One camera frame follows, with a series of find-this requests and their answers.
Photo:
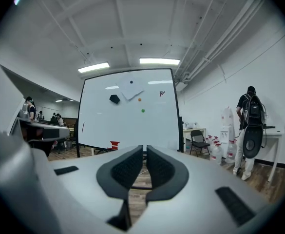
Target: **white pants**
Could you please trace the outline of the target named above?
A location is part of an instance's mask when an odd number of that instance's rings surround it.
[[[238,137],[237,141],[237,153],[235,156],[235,166],[233,169],[233,172],[237,172],[239,167],[241,166],[242,157],[243,157],[243,140],[245,135],[245,129],[241,131],[240,136]],[[246,158],[246,164],[245,164],[245,174],[246,176],[250,175],[251,171],[254,167],[255,158]]]

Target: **cap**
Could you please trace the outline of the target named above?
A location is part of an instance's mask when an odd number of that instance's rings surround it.
[[[252,93],[254,93],[254,94],[256,93],[256,90],[255,90],[255,88],[254,88],[253,86],[249,86],[248,89],[247,89],[247,91],[248,91],[248,92],[252,92]]]

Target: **wooden floor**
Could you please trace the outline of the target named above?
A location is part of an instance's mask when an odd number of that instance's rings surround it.
[[[91,156],[91,149],[88,147],[80,147],[80,156]],[[202,155],[201,158],[209,159],[208,155]],[[52,151],[48,157],[48,160],[59,160],[59,159],[70,159],[77,158],[76,149],[71,149],[68,151],[61,151],[60,154],[57,151]],[[227,164],[222,161],[221,165],[228,172],[232,173],[234,164]],[[244,170],[245,162],[242,162],[242,171]],[[245,181],[250,187],[259,191],[269,202],[275,202],[285,194],[285,169],[276,168],[273,180],[271,183],[267,182],[268,176],[271,171],[271,166],[262,165],[259,163],[254,164],[254,169],[252,175],[249,179]],[[140,175],[136,179],[134,186],[139,187],[152,187],[150,174],[147,171],[146,163],[144,161],[143,168]],[[132,223],[134,224],[138,218],[141,216],[146,208],[145,197],[148,190],[133,190],[129,192],[129,204],[130,213],[132,218]]]

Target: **gray plastic surface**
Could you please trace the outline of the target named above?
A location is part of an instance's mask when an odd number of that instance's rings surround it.
[[[236,231],[237,225],[215,192],[220,187],[230,187],[255,213],[267,206],[257,191],[215,162],[154,148],[182,162],[189,171],[189,180],[174,198],[149,202],[129,233],[224,234]]]
[[[30,149],[21,138],[0,134],[0,196],[34,233],[123,234],[106,223],[118,214],[122,200],[107,197],[95,175],[101,164],[133,148],[49,162],[44,152]],[[258,192],[217,164],[155,148],[182,162],[189,171],[189,180],[174,198],[149,202],[127,233],[249,233],[247,226],[253,223],[259,228],[260,222],[271,214],[273,209],[267,207]],[[54,172],[72,165],[79,170],[60,176]],[[224,186],[230,187],[257,214],[240,228],[215,193]]]
[[[77,202],[82,204],[92,214],[104,221],[117,216],[123,205],[123,200],[108,197],[98,184],[97,170],[126,152],[132,151],[136,146],[120,149],[105,154],[75,158],[68,160],[51,161],[53,169],[68,166],[78,167],[77,171],[58,176],[64,187],[70,192]]]
[[[20,122],[26,122],[28,125],[33,126],[33,127],[38,127],[42,129],[53,129],[53,130],[59,130],[59,137],[56,138],[44,138],[42,140],[35,140],[35,141],[43,141],[43,142],[49,142],[49,141],[55,141],[58,139],[66,138],[70,135],[70,129],[67,127],[61,127],[61,126],[55,126],[51,124],[44,124],[44,123],[39,123],[35,122],[29,119],[22,119],[22,118],[16,118],[14,125],[12,127],[11,133],[12,134],[18,134],[21,133],[20,130]]]
[[[72,197],[44,152],[7,134],[0,134],[0,196],[33,233],[123,234]]]

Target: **white table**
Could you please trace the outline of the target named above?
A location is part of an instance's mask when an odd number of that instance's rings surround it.
[[[200,130],[203,134],[203,137],[205,138],[205,131],[206,129],[205,128],[189,128],[189,129],[183,129],[183,142],[184,142],[184,145],[183,145],[183,152],[185,153],[186,150],[187,150],[187,139],[186,139],[186,134],[187,133],[191,133],[193,130]]]
[[[282,128],[282,127],[266,129],[266,133],[264,131],[263,144],[265,143],[265,138],[275,138],[275,139],[278,140],[276,155],[275,155],[275,158],[274,158],[274,162],[273,162],[273,166],[272,166],[272,170],[271,170],[270,176],[268,178],[268,182],[271,182],[271,180],[273,178],[275,169],[276,169],[278,161],[279,161],[280,154],[282,152],[282,150],[281,150],[281,143],[282,143],[282,135],[283,134],[284,134],[284,128]]]

